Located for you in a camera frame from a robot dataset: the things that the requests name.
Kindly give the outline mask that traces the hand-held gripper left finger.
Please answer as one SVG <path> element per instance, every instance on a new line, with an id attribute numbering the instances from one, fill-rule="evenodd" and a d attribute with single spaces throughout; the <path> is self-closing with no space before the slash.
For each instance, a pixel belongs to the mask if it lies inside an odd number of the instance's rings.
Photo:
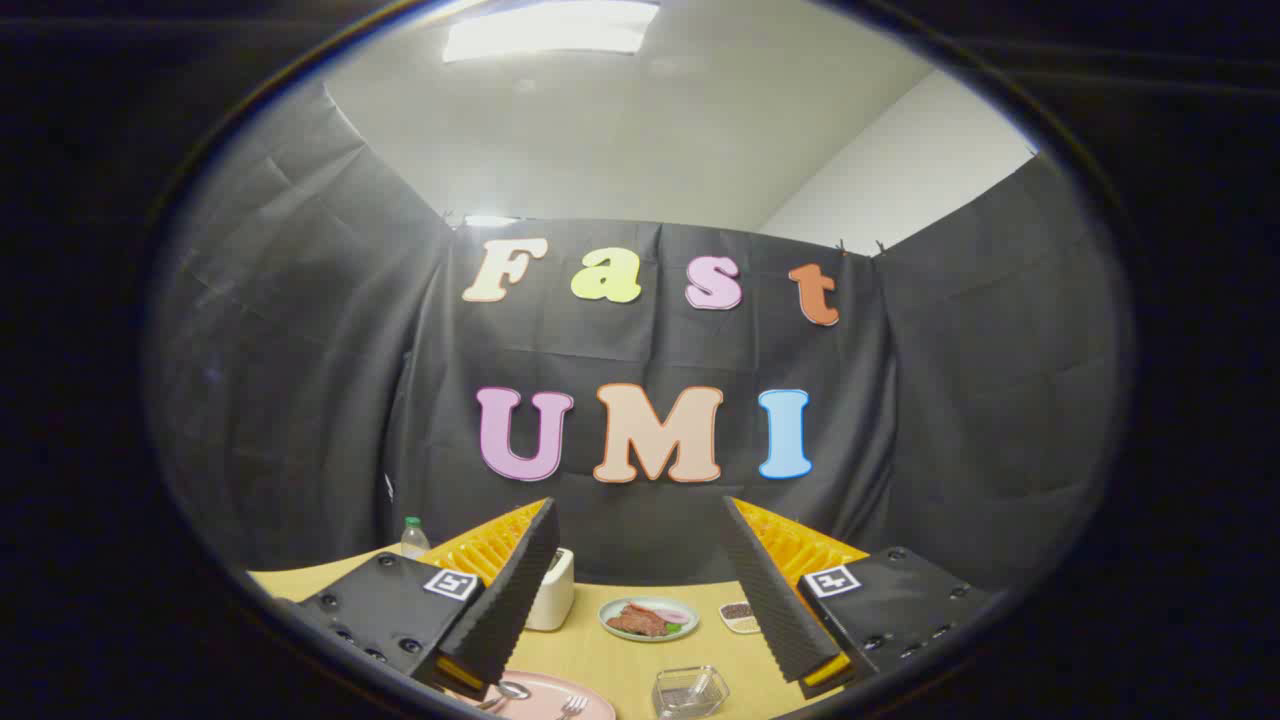
<path id="1" fill-rule="evenodd" d="M 559 542 L 556 501 L 541 498 L 420 559 L 380 552 L 276 602 L 379 667 L 480 701 L 502 679 Z"/>

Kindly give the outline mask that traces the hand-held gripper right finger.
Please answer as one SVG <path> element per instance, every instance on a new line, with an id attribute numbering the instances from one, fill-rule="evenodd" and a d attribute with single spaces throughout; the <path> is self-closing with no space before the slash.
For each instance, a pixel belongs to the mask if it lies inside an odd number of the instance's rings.
<path id="1" fill-rule="evenodd" d="M 745 600 L 808 700 L 911 666 L 993 597 L 913 550 L 869 553 L 736 497 L 722 506 L 721 544 Z"/>

